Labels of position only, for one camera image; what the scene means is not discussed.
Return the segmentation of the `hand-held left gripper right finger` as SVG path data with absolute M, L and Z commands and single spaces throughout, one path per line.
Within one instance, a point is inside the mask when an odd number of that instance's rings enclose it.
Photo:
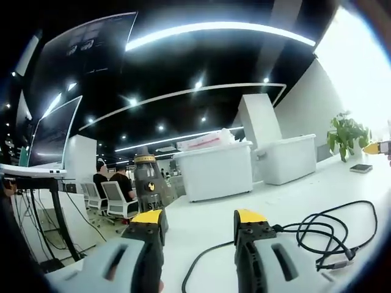
M 234 211 L 234 245 L 239 292 L 310 292 L 310 265 L 300 259 L 266 217 Z

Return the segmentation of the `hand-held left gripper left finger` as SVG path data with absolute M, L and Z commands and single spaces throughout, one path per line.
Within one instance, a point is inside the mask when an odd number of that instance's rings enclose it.
M 95 292 L 161 292 L 165 210 L 141 212 L 124 230 L 89 256 L 81 280 Z

